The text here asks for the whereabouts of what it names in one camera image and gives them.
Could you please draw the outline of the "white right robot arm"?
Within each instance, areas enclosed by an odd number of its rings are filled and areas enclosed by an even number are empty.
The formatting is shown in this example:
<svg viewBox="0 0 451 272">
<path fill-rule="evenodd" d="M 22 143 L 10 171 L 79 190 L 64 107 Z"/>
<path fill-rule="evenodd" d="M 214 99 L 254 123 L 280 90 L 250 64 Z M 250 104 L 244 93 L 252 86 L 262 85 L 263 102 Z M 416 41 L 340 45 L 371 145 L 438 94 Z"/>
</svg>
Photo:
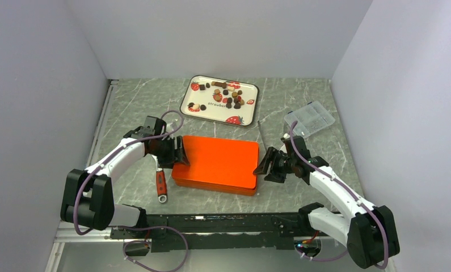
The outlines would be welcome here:
<svg viewBox="0 0 451 272">
<path fill-rule="evenodd" d="M 302 137 L 285 136 L 282 142 L 285 151 L 268 148 L 254 174 L 276 183 L 284 183 L 288 174 L 294 174 L 338 210 L 335 214 L 318 202 L 306 205 L 298 211 L 298 230 L 304 235 L 322 232 L 335 239 L 360 268 L 387 268 L 389 258 L 400 252 L 392 211 L 356 193 L 324 158 L 311 156 Z"/>
</svg>

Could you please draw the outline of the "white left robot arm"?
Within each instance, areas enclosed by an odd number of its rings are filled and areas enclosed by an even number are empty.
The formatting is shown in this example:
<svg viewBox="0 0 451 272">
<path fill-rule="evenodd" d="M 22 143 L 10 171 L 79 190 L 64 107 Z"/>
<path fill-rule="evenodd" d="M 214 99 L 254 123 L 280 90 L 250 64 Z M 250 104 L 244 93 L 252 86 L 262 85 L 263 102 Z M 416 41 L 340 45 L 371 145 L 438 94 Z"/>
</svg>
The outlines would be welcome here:
<svg viewBox="0 0 451 272">
<path fill-rule="evenodd" d="M 181 136 L 171 137 L 163 125 L 156 128 L 139 126 L 127 132 L 119 144 L 97 163 L 68 173 L 61 220 L 73 224 L 78 235 L 122 227 L 132 237 L 142 237 L 149 227 L 146 210 L 116 204 L 112 184 L 129 167 L 148 155 L 156 158 L 159 168 L 190 165 Z"/>
</svg>

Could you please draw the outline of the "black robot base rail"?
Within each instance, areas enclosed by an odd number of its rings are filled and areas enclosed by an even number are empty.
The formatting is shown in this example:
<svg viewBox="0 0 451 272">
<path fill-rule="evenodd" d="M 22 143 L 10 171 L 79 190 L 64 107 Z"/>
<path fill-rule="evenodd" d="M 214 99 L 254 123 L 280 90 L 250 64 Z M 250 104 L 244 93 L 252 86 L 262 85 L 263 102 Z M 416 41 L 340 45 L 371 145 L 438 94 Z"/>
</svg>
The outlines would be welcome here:
<svg viewBox="0 0 451 272">
<path fill-rule="evenodd" d="M 249 214 L 162 214 L 147 215 L 150 231 L 113 228 L 114 240 L 146 240 L 126 252 L 144 256 L 147 251 L 164 253 L 184 249 L 274 248 L 299 250 L 317 256 L 324 234 L 305 230 L 296 212 Z"/>
</svg>

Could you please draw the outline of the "orange box lid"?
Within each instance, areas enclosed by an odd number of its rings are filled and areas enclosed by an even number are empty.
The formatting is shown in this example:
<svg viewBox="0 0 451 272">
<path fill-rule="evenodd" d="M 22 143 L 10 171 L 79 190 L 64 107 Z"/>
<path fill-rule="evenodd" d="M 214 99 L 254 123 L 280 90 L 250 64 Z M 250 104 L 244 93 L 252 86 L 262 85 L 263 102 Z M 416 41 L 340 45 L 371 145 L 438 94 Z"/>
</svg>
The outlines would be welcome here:
<svg viewBox="0 0 451 272">
<path fill-rule="evenodd" d="M 186 135 L 183 137 L 190 166 L 175 164 L 171 177 L 220 185 L 242 185 L 257 179 L 259 144 L 251 141 Z"/>
</svg>

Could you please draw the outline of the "orange chocolate box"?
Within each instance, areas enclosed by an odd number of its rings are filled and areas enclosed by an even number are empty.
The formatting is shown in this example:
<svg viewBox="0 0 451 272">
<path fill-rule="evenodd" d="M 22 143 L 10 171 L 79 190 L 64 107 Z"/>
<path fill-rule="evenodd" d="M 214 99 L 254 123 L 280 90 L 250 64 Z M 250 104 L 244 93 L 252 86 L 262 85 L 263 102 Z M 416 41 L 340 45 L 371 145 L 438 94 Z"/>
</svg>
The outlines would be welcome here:
<svg viewBox="0 0 451 272">
<path fill-rule="evenodd" d="M 187 188 L 208 190 L 214 192 L 237 194 L 243 196 L 253 196 L 257 190 L 257 179 L 252 179 L 251 182 L 246 182 L 242 185 L 220 185 L 212 182 L 197 182 L 185 179 L 175 179 L 175 183 L 178 186 Z"/>
</svg>

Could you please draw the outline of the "black slotted spatula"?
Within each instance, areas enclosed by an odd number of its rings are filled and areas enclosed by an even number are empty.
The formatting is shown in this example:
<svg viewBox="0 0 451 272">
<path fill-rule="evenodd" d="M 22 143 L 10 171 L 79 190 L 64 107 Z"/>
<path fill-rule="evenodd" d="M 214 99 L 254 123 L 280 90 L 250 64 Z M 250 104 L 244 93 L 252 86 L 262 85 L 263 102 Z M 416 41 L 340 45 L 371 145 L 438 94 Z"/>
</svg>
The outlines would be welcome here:
<svg viewBox="0 0 451 272">
<path fill-rule="evenodd" d="M 267 144 L 265 142 L 265 138 L 264 138 L 264 134 L 263 134 L 263 130 L 262 130 L 262 125 L 261 125 L 261 122 L 259 120 L 257 121 L 257 127 L 258 127 L 258 131 L 259 131 L 260 140 L 262 142 L 264 150 L 266 151 L 268 147 L 267 147 Z"/>
</svg>

